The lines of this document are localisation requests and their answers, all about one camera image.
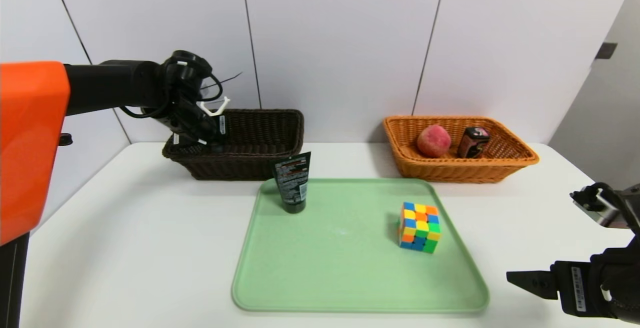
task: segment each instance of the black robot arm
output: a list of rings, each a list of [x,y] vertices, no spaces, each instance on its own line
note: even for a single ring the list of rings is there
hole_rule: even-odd
[[[633,240],[607,248],[589,262],[555,261],[549,271],[507,272],[507,280],[544,299],[558,299],[565,314],[640,324],[640,184],[615,191],[598,182],[570,194],[595,222],[628,228]]]
[[[67,116],[122,108],[135,118],[154,118],[186,141],[215,144],[224,138],[217,118],[206,114],[199,101],[222,95],[222,83],[206,60],[178,50],[162,64],[145,60],[108,60],[98,65],[65,65],[71,87]],[[201,86],[211,77],[217,95],[203,98]],[[140,107],[134,114],[126,106]]]

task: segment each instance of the green tray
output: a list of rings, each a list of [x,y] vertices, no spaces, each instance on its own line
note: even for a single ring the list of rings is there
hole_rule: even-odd
[[[435,205],[442,237],[434,254],[398,246],[402,203]],[[422,180],[308,183],[306,209],[281,208],[274,180],[255,201],[233,301],[249,311],[466,313],[489,290],[442,207]]]

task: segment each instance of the orange wicker basket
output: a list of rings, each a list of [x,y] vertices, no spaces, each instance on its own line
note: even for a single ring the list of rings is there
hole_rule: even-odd
[[[420,154],[418,135],[430,125],[440,125],[451,136],[451,148],[439,159]],[[484,127],[491,135],[481,158],[460,159],[458,144],[465,128]],[[498,121],[473,116],[393,116],[384,119],[395,164],[404,177],[432,182],[500,182],[519,169],[536,164],[538,155]]]

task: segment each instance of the black cable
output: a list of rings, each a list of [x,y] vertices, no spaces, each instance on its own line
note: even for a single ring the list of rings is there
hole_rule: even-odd
[[[214,101],[214,100],[217,100],[218,98],[220,98],[220,96],[222,96],[222,82],[220,82],[218,80],[218,78],[213,75],[213,73],[210,73],[209,77],[211,77],[213,79],[213,81],[215,82],[215,85],[217,85],[217,95],[215,95],[213,97],[210,97],[210,98],[202,98],[201,101],[203,101],[203,102]]]
[[[147,117],[155,116],[156,114],[159,114],[160,112],[162,112],[169,105],[170,101],[171,100],[167,95],[167,98],[162,104],[162,106],[160,106],[160,108],[154,110],[153,112],[149,112],[149,113],[133,113],[126,106],[120,106],[120,109],[122,110],[122,112],[125,112],[128,116],[131,116],[133,118],[147,118]]]
[[[233,77],[231,77],[231,78],[227,78],[226,80],[222,80],[222,81],[220,81],[220,83],[221,83],[221,84],[223,84],[223,83],[225,83],[226,81],[231,81],[231,80],[233,80],[234,78],[236,78],[236,77],[238,77],[238,76],[240,76],[240,75],[242,75],[242,72],[238,73],[237,75],[235,75],[235,76],[233,76]],[[210,84],[210,85],[206,85],[206,86],[204,86],[204,87],[201,87],[200,89],[206,89],[206,88],[209,88],[209,87],[213,87],[213,86],[215,86],[215,85],[218,85],[218,84]]]

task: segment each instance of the tube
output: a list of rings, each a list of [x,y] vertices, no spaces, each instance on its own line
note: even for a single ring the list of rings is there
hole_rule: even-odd
[[[307,205],[310,162],[311,152],[306,152],[272,163],[283,208],[290,214],[302,212]]]

